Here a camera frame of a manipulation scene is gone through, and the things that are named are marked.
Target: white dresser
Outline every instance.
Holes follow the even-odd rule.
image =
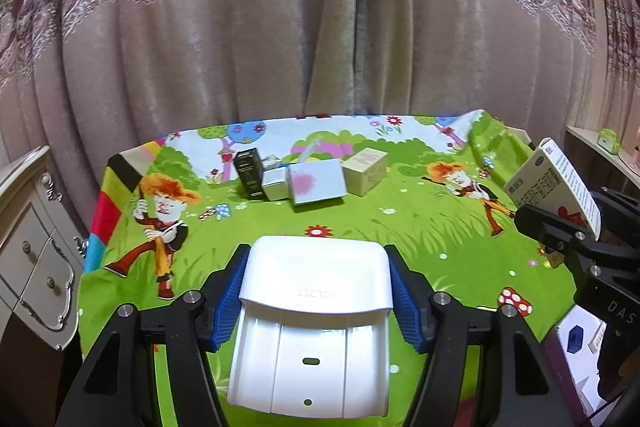
[[[47,169],[48,146],[0,169],[0,339],[11,316],[61,350],[78,327],[84,240]]]

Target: black cable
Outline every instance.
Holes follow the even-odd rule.
[[[622,391],[620,391],[616,396],[614,396],[613,398],[611,398],[608,402],[605,402],[604,404],[602,404],[600,407],[598,407],[594,412],[591,413],[591,415],[584,421],[582,422],[580,425],[578,425],[578,427],[584,427],[585,425],[587,425],[587,423],[589,423],[591,421],[592,418],[594,418],[594,416],[596,416],[597,414],[599,414],[603,409],[606,409],[609,405],[611,405],[612,403],[614,403],[617,399],[619,399],[622,394],[625,392],[625,389],[623,389]]]

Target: cabinet top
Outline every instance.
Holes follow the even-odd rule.
[[[31,178],[33,171],[44,163],[47,152],[49,152],[48,145],[37,147],[0,169],[0,209],[6,203],[5,199],[10,197],[11,188],[19,188]]]

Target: green cartoon tablecloth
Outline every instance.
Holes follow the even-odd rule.
[[[295,162],[316,137],[321,141],[311,161],[345,159],[371,147],[388,153],[386,178],[363,198],[348,194],[339,204],[293,207],[289,200],[250,201],[242,195],[232,167],[236,152],[255,147],[263,158],[276,155]],[[516,291],[525,303],[520,311],[539,339],[572,304],[569,272],[550,269],[538,244],[516,231],[515,207],[502,191],[530,150],[481,110],[457,118],[253,121],[174,133],[159,143],[153,144],[155,150],[146,147],[146,163],[123,153],[105,175],[88,259],[89,269],[95,269],[82,276],[79,295],[84,352],[119,304],[131,302],[139,309],[165,305],[165,299],[199,288],[211,271],[225,266],[239,243],[252,244],[262,235],[395,244],[409,268],[467,306],[495,308],[505,288]],[[139,172],[135,186],[113,173],[126,171],[129,164]],[[105,232],[110,220],[113,225]],[[166,234],[164,242],[161,234]],[[102,248],[97,246],[101,241]],[[345,422],[227,405],[234,343],[235,337],[209,359],[232,427]],[[423,358],[403,341],[392,319],[389,414],[349,420],[350,425],[401,425]],[[477,366],[478,350],[470,348],[463,397],[473,393]],[[162,422],[175,426],[163,346],[156,349],[156,370]]]

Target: red mushroom with white dots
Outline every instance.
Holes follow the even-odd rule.
[[[511,304],[520,312],[523,317],[528,317],[533,313],[533,306],[527,299],[523,298],[511,286],[506,286],[498,295],[498,305]]]

